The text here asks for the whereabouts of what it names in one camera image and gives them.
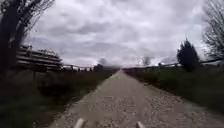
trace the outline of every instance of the cloudy sky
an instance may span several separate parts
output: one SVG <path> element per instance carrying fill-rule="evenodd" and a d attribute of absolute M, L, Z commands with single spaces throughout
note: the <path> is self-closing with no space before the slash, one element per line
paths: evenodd
<path fill-rule="evenodd" d="M 203 54 L 204 0 L 56 0 L 26 39 L 35 49 L 54 50 L 65 63 L 135 66 L 175 61 L 181 41 Z"/>

